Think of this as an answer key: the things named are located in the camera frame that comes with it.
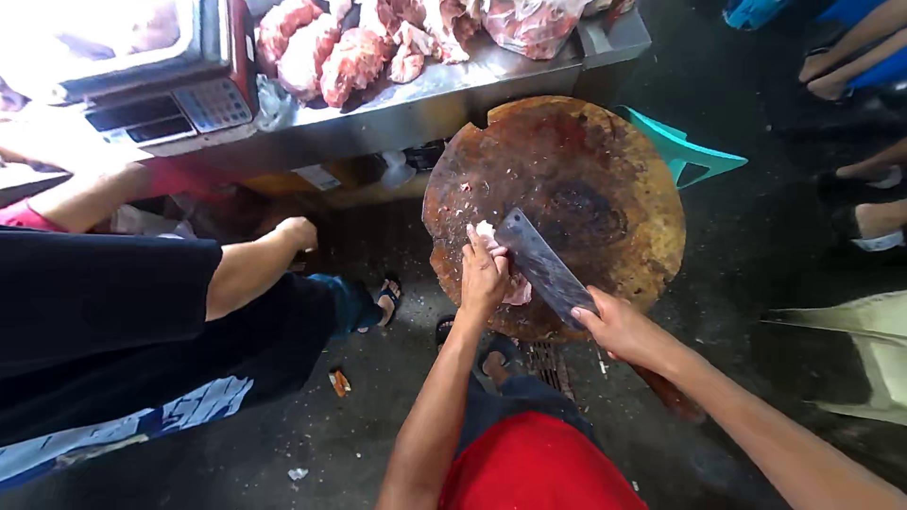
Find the chopping block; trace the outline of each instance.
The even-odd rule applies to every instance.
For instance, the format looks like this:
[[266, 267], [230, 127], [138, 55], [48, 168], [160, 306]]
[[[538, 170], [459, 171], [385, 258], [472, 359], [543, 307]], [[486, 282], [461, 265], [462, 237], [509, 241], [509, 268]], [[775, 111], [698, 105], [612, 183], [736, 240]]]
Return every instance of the chopping block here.
[[[632, 125], [579, 99], [542, 96], [499, 106], [484, 130], [466, 124], [429, 178], [422, 221], [431, 263], [460, 305], [466, 225], [497, 226], [520, 207], [584, 284], [647, 311], [680, 269], [686, 230], [668, 166]], [[534, 294], [502, 304], [489, 327], [523, 341], [586, 338]]]

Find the stainless steel counter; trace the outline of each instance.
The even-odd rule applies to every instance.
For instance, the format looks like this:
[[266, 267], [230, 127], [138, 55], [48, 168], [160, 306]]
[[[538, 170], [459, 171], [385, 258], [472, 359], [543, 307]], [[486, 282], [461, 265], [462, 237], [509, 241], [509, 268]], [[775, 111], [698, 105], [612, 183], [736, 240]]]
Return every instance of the stainless steel counter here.
[[489, 110], [511, 100], [571, 95], [583, 69], [636, 58], [651, 43], [636, 9], [607, 34], [601, 25], [600, 18], [582, 20], [548, 61], [504, 50], [480, 32], [466, 47], [472, 57], [467, 63], [431, 62], [411, 83], [381, 78], [365, 91], [356, 91], [343, 108], [297, 106], [292, 123], [284, 129], [254, 132], [202, 149], [198, 155], [223, 170], [254, 174], [453, 136], [468, 122], [484, 125]]

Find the drain grate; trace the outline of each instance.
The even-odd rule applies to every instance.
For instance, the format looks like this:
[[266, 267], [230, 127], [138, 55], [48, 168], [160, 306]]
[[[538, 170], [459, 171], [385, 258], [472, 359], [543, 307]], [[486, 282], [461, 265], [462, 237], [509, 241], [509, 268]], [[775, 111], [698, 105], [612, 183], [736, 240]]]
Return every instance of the drain grate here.
[[530, 375], [541, 379], [570, 400], [574, 400], [570, 376], [567, 375], [567, 364], [564, 363], [564, 356], [561, 354], [558, 344], [520, 342], [520, 349], [529, 360], [527, 369]]

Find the cleaver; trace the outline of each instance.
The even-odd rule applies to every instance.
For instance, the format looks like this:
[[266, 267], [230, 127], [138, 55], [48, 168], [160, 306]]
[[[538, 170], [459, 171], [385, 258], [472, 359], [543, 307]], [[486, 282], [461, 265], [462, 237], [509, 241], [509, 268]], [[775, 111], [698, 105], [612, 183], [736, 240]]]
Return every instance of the cleaver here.
[[507, 248], [517, 269], [532, 284], [545, 303], [564, 323], [575, 331], [584, 331], [570, 310], [583, 307], [597, 313], [591, 294], [573, 276], [561, 257], [548, 246], [538, 230], [526, 219], [522, 209], [513, 209], [504, 216], [494, 231], [494, 239]]
[[[567, 326], [577, 331], [585, 330], [570, 314], [573, 307], [582, 307], [598, 315], [591, 294], [548, 246], [519, 207], [507, 213], [496, 229], [494, 239], [507, 248], [516, 269], [532, 284], [532, 291], [538, 293]], [[706, 413], [702, 407], [674, 383], [648, 368], [630, 366], [675, 414], [694, 423], [705, 421]]]

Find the wooden knife handle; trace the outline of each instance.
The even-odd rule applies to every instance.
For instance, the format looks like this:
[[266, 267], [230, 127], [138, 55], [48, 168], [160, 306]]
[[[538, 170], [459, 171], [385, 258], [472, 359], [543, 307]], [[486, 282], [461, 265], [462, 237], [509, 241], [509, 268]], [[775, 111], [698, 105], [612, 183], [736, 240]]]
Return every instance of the wooden knife handle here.
[[630, 364], [630, 366], [652, 388], [661, 403], [678, 417], [693, 423], [706, 421], [706, 411], [694, 402], [692, 398], [687, 397], [686, 393], [680, 391], [680, 388], [674, 386], [674, 383], [648, 368], [638, 367], [633, 364]]

